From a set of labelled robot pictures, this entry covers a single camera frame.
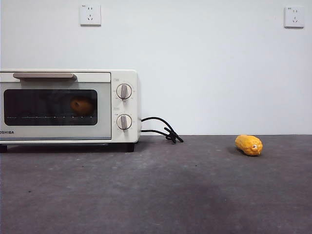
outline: timer dial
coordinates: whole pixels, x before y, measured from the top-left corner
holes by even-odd
[[[132,119],[130,116],[128,115],[120,115],[117,118],[117,126],[118,128],[122,129],[122,130],[126,130],[128,128],[130,128],[132,125]]]

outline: oven rack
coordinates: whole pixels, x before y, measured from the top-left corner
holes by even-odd
[[[45,119],[45,118],[94,118],[94,116],[35,116],[35,117],[6,117],[9,119]]]

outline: oven door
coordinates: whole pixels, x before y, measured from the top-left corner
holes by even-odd
[[[110,73],[0,77],[0,140],[111,139]]]

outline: oven window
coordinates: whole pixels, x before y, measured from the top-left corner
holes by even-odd
[[[8,126],[96,125],[95,90],[8,89],[4,92],[4,121]]]

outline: oven foot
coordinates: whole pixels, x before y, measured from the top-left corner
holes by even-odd
[[[127,143],[127,152],[133,152],[135,150],[134,143]]]
[[[8,151],[8,147],[6,145],[0,145],[0,153],[6,153]]]

